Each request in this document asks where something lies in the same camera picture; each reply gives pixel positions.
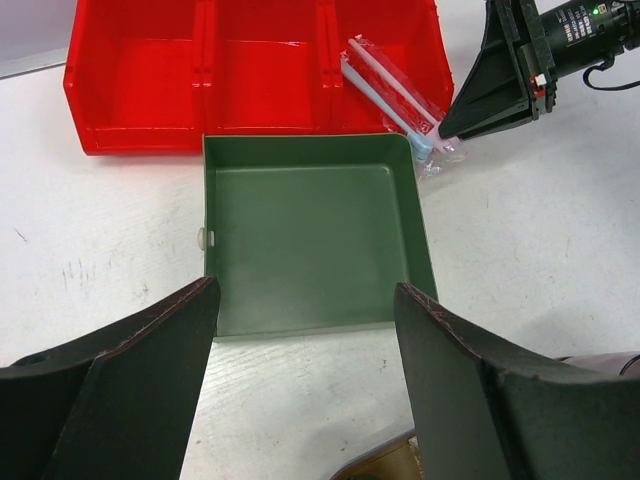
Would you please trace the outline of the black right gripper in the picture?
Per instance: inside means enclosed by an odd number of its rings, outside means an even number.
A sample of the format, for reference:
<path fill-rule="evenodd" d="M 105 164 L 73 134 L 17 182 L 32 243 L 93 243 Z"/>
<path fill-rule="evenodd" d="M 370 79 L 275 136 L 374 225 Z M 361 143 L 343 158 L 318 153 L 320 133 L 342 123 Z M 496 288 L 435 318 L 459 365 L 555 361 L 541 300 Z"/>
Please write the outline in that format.
<path fill-rule="evenodd" d="M 527 117 L 529 97 L 514 43 L 519 39 L 507 1 L 488 1 L 480 52 L 438 127 L 441 138 L 462 140 L 512 128 Z M 521 7 L 523 43 L 518 60 L 531 94 L 532 118 L 552 111 L 557 82 L 580 72 L 595 90 L 594 72 L 614 66 L 630 50 L 628 1 L 567 1 L 540 14 L 533 1 Z"/>

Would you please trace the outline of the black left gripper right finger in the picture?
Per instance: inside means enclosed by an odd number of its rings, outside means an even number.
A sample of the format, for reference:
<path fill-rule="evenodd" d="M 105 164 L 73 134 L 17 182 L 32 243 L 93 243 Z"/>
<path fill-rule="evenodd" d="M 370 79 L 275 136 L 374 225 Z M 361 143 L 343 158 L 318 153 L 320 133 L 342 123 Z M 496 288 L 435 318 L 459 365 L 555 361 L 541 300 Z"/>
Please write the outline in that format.
<path fill-rule="evenodd" d="M 635 479 L 639 377 L 578 368 L 394 293 L 410 404 L 430 479 Z"/>

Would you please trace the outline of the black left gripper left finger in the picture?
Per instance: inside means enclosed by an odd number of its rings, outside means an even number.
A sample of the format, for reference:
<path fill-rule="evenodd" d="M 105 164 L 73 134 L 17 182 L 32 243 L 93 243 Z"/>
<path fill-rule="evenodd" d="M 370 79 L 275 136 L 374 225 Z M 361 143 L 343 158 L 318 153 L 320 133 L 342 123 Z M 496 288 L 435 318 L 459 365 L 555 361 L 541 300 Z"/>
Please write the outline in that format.
<path fill-rule="evenodd" d="M 205 276 L 4 367 L 2 477 L 178 478 L 220 303 Z"/>

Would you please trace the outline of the lilac enamel mug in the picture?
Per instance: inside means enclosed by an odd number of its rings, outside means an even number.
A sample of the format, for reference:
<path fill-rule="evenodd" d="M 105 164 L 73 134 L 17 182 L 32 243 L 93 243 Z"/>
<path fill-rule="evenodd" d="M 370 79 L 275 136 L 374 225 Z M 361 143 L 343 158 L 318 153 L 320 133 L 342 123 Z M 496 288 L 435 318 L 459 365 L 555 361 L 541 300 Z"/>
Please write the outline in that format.
<path fill-rule="evenodd" d="M 578 368 L 629 378 L 640 376 L 638 352 L 561 357 L 559 361 Z"/>

